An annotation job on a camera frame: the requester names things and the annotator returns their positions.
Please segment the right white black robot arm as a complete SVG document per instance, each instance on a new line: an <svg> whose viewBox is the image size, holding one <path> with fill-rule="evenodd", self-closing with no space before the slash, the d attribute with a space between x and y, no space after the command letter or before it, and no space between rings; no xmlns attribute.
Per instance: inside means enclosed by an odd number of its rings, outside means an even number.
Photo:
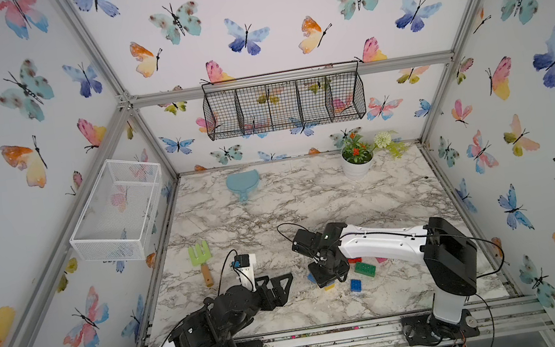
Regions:
<svg viewBox="0 0 555 347"><path fill-rule="evenodd" d="M491 240L465 235L447 220L432 217L424 226L410 228L370 228L348 223L328 223L317 233L299 228L290 238L292 251L312 259L308 266L318 286L345 281L349 261L377 257L403 260L425 266L436 284L432 317L439 322L458 325L469 297L478 293L477 280L494 276L493 271L477 272L478 244L502 247Z"/></svg>

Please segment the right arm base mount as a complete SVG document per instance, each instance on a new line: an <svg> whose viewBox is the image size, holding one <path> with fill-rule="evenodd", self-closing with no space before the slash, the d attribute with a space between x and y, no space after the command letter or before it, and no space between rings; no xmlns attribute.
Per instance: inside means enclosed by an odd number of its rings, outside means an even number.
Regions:
<svg viewBox="0 0 555 347"><path fill-rule="evenodd" d="M443 341L480 336L478 322L470 311L463 309L461 314L457 324L438 320L429 312L403 317L403 336L410 347L436 347Z"/></svg>

